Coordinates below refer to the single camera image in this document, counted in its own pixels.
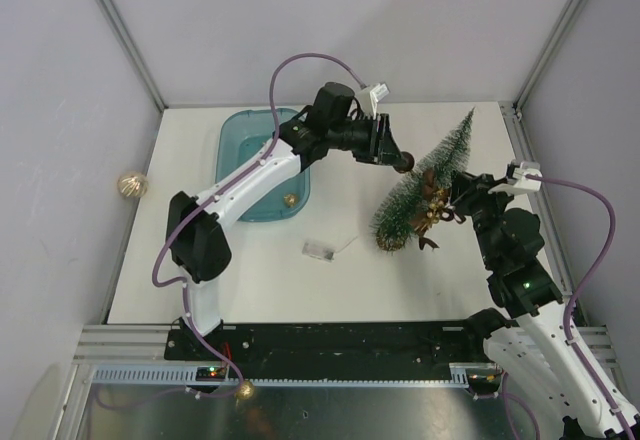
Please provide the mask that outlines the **dark brown bauble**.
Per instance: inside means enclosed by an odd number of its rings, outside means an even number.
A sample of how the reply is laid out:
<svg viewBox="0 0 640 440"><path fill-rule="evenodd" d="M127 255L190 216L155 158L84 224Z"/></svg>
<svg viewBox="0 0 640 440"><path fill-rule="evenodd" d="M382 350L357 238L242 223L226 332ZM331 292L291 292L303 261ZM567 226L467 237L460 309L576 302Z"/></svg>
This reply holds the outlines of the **dark brown bauble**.
<svg viewBox="0 0 640 440"><path fill-rule="evenodd" d="M411 172L414 168L415 160L414 157L406 151L400 152L400 159L398 163L394 166L394 169L401 174L406 174Z"/></svg>

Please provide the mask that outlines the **brown ribbon pile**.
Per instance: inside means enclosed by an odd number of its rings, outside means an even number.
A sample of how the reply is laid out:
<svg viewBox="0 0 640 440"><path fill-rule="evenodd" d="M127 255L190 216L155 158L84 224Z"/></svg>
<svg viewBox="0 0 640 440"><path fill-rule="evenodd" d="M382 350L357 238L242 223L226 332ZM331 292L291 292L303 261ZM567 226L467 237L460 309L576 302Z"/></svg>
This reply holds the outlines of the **brown ribbon pile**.
<svg viewBox="0 0 640 440"><path fill-rule="evenodd" d="M418 239L418 247L423 251L426 247L436 250L439 245L427 236L427 233L440 222L465 223L466 218L459 215L450 203L451 190L438 183L433 168L424 171L422 176L421 202L414 216L409 220Z"/></svg>

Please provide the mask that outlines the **small green christmas tree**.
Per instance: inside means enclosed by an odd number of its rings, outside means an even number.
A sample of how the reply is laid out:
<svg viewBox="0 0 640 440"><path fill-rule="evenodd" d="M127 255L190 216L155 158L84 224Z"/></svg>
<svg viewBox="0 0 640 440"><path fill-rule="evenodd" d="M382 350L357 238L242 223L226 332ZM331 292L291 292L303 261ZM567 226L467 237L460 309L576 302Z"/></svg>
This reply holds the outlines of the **small green christmas tree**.
<svg viewBox="0 0 640 440"><path fill-rule="evenodd" d="M375 212L371 229L375 244L385 253L404 249L415 240L418 248L436 250L429 232L440 223L466 221L451 204L456 176L464 172L471 154L474 110L394 186Z"/></svg>

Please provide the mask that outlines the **clear light string battery box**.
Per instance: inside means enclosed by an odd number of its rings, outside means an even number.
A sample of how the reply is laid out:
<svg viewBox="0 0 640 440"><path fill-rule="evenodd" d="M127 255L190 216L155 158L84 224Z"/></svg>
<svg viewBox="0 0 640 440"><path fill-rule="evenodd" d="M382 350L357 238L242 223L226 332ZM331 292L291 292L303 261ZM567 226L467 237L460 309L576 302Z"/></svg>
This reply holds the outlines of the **clear light string battery box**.
<svg viewBox="0 0 640 440"><path fill-rule="evenodd" d="M325 244L307 240L302 247L302 254L325 262L333 262L336 251Z"/></svg>

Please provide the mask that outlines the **white gold striped bauble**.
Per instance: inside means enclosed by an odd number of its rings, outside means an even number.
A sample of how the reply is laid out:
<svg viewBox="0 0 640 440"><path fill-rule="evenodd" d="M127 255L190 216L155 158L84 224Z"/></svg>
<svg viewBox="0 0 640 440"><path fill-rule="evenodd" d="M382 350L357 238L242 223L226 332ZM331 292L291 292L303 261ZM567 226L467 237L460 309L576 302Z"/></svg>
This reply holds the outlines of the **white gold striped bauble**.
<svg viewBox="0 0 640 440"><path fill-rule="evenodd" d="M117 180L118 192L124 198L142 198L148 191L149 181L141 172L127 172Z"/></svg>

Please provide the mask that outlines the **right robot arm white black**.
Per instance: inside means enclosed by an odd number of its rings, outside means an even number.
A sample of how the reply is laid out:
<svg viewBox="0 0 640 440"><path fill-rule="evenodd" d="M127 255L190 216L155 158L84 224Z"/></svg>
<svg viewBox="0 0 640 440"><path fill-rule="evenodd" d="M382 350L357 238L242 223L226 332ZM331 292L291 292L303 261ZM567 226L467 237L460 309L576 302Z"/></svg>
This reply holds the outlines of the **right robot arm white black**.
<svg viewBox="0 0 640 440"><path fill-rule="evenodd" d="M539 407L563 423L566 439L636 439L639 411L605 373L575 325L574 297L565 298L538 254L540 219L510 207L539 191L546 178L512 163L504 177L460 173L451 186L456 214L470 219L494 307L470 317L461 336L473 361L489 358Z"/></svg>

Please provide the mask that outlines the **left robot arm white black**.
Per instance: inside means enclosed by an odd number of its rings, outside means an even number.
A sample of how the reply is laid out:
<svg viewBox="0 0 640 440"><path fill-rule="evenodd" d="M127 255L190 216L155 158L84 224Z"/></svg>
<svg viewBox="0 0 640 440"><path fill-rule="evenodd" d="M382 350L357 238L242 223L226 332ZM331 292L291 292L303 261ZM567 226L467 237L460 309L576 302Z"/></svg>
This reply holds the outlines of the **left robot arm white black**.
<svg viewBox="0 0 640 440"><path fill-rule="evenodd" d="M265 195L307 170L330 150L347 151L364 164L413 169L414 158L393 139L388 114L378 110L388 95L384 83L359 92L335 82L318 91L314 102L278 126L253 157L218 184L196 196L177 193L170 201L167 243L181 267L184 321L191 328L186 347L197 358L214 357L221 336L218 279L232 252L227 233Z"/></svg>

